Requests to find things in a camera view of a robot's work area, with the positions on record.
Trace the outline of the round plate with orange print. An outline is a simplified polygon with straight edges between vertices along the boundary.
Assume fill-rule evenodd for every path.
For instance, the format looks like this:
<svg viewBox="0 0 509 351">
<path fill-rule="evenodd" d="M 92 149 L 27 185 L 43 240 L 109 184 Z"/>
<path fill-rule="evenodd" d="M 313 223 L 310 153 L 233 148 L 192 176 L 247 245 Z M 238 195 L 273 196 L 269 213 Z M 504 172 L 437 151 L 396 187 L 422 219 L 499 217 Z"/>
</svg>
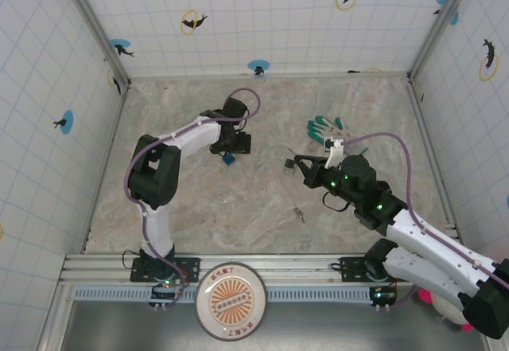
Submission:
<svg viewBox="0 0 509 351">
<path fill-rule="evenodd" d="M 268 294 L 259 274 L 243 263 L 223 263 L 201 279 L 195 297 L 198 322 L 220 341 L 240 341 L 262 324 Z"/>
</svg>

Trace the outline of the white pink plush toy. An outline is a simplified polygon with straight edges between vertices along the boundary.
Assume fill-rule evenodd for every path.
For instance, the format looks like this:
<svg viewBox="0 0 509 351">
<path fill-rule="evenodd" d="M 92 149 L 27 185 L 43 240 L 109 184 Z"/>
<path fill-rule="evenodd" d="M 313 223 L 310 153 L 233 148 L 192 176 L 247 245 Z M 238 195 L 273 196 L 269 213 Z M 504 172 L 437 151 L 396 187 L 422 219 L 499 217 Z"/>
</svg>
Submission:
<svg viewBox="0 0 509 351">
<path fill-rule="evenodd" d="M 463 332 L 471 332 L 473 326 L 465 319 L 461 310 L 458 310 L 452 303 L 446 301 L 438 295 L 432 294 L 426 289 L 418 289 L 418 297 L 426 304 L 431 305 L 441 316 L 441 320 L 449 320 L 458 325 Z"/>
</svg>

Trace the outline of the green and white work glove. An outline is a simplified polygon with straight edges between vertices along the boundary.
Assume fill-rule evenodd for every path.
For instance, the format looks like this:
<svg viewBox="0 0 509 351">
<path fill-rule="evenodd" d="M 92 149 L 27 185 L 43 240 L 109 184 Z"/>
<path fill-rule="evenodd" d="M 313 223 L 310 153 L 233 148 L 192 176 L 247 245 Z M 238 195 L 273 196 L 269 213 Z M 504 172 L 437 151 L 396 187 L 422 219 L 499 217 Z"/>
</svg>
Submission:
<svg viewBox="0 0 509 351">
<path fill-rule="evenodd" d="M 356 138 L 352 129 L 347 126 L 340 117 L 328 119 L 323 115 L 316 116 L 313 120 L 307 123 L 308 136 L 320 143 L 324 144 L 324 140 L 328 137 L 341 138 L 344 141 L 349 141 Z M 344 147 L 344 153 L 348 155 L 365 155 L 368 147 L 363 142 L 356 142 Z"/>
</svg>

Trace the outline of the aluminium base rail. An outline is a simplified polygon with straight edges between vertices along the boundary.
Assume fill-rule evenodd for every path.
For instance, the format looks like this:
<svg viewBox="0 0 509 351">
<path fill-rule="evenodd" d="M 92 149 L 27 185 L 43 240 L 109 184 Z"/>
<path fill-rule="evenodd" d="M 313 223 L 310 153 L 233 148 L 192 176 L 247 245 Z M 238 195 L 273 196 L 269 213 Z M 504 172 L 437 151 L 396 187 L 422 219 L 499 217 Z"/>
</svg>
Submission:
<svg viewBox="0 0 509 351">
<path fill-rule="evenodd" d="M 268 286 L 328 286 L 340 285 L 341 275 L 329 265 L 340 254 L 191 254 L 181 258 L 198 258 L 200 265 L 187 267 L 185 276 L 192 286 L 210 270 L 223 263 L 241 263 L 255 270 Z M 67 255 L 60 272 L 61 285 L 133 286 L 130 273 L 133 254 Z"/>
</svg>

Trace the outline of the aluminium table edge bar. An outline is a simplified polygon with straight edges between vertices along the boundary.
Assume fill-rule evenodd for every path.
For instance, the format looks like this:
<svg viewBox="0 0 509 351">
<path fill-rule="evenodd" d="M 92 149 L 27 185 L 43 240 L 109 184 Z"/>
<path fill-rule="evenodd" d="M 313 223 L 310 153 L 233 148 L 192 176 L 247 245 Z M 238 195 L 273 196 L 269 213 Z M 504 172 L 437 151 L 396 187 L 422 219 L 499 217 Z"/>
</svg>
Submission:
<svg viewBox="0 0 509 351">
<path fill-rule="evenodd" d="M 117 138 L 117 134 L 119 132 L 119 124 L 122 118 L 122 113 L 126 106 L 126 101 L 130 94 L 131 86 L 128 85 L 127 88 L 122 91 L 119 97 L 119 105 L 115 110 L 115 114 L 111 119 L 111 128 L 107 132 L 106 136 L 106 149 L 104 151 L 103 160 L 100 164 L 99 175 L 97 177 L 95 183 L 95 189 L 92 194 L 91 205 L 87 212 L 87 217 L 84 225 L 84 229 L 81 233 L 80 237 L 80 246 L 78 253 L 84 254 L 88 249 L 88 244 L 90 243 L 91 232 L 95 226 L 95 223 L 99 219 L 99 214 L 101 213 L 101 207 L 103 205 L 104 200 L 104 186 L 107 181 L 107 173 L 108 167 L 111 162 L 111 157 L 113 153 L 113 149 L 115 146 L 115 141 Z"/>
<path fill-rule="evenodd" d="M 383 77 L 403 77 L 408 78 L 408 73 L 404 71 L 395 72 L 315 72 L 315 73 L 264 73 L 262 75 L 229 74 L 229 75 L 195 75 L 195 76 L 136 76 L 132 81 L 139 80 L 269 80 L 269 79 L 300 79 L 300 78 L 383 78 Z"/>
<path fill-rule="evenodd" d="M 415 118 L 417 120 L 418 129 L 422 137 L 422 141 L 425 147 L 426 157 L 430 165 L 431 173 L 433 175 L 433 182 L 437 188 L 437 194 L 441 205 L 441 211 L 445 216 L 445 234 L 458 242 L 462 242 L 460 232 L 457 227 L 457 218 L 453 209 L 452 200 L 449 196 L 441 167 L 437 158 L 436 151 L 433 146 L 433 140 L 431 138 L 428 124 L 425 121 L 425 116 L 419 102 L 419 98 L 415 88 L 411 82 L 406 83 L 406 89 L 409 94 L 411 106 L 413 108 Z"/>
</svg>

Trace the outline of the aluminium corner post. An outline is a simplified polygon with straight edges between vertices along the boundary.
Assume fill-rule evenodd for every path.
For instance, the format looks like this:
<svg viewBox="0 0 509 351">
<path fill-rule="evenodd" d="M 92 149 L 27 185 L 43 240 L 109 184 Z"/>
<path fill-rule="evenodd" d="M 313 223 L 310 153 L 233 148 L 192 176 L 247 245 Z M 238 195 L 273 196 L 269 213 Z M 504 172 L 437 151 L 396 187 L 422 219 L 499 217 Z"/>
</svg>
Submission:
<svg viewBox="0 0 509 351">
<path fill-rule="evenodd" d="M 122 66 L 118 54 L 114 51 L 114 46 L 108 39 L 99 19 L 96 17 L 94 10 L 88 0 L 73 0 L 75 7 L 78 9 L 82 19 L 91 31 L 96 43 L 102 50 L 105 61 L 110 65 L 113 77 L 126 90 L 130 87 L 130 77 L 127 75 Z"/>
<path fill-rule="evenodd" d="M 411 84 L 419 77 L 443 33 L 450 25 L 450 21 L 459 10 L 461 1 L 462 0 L 447 0 L 441 7 L 437 20 L 433 23 L 433 26 L 427 34 L 416 60 L 412 64 L 410 71 L 407 73 L 407 78 Z"/>
</svg>

